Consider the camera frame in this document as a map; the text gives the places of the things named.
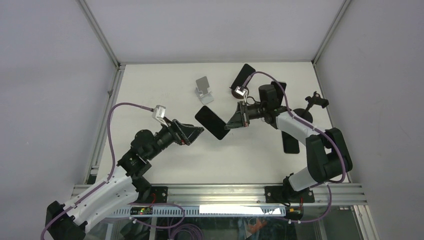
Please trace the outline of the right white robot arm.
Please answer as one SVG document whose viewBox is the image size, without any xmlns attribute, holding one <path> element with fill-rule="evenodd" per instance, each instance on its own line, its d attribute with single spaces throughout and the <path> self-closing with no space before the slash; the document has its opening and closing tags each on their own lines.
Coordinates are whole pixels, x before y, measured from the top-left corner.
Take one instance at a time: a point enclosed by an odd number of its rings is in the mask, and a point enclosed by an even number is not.
<svg viewBox="0 0 424 240">
<path fill-rule="evenodd" d="M 296 202 L 302 193 L 337 176 L 345 177 L 353 169 L 342 132 L 333 127 L 321 129 L 301 118 L 296 111 L 282 105 L 285 96 L 284 83 L 271 83 L 258 88 L 260 101 L 249 105 L 239 101 L 234 115 L 224 125 L 226 130 L 246 128 L 254 119 L 264 119 L 274 129 L 281 131 L 285 153 L 292 153 L 294 145 L 306 148 L 306 167 L 283 179 L 279 193 L 271 193 L 275 199 Z"/>
</svg>

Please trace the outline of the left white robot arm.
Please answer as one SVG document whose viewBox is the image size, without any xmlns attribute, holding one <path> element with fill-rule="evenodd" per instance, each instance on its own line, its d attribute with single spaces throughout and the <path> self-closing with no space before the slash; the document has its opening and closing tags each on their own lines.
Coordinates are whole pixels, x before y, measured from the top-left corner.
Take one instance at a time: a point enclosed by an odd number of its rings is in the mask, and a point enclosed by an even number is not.
<svg viewBox="0 0 424 240">
<path fill-rule="evenodd" d="M 130 149 L 112 166 L 111 172 L 65 203 L 52 202 L 46 210 L 40 238 L 49 233 L 55 240 L 83 240 L 100 221 L 117 209 L 134 202 L 145 203 L 152 185 L 144 178 L 150 161 L 171 144 L 191 145 L 205 129 L 165 120 L 160 131 L 138 131 Z"/>
</svg>

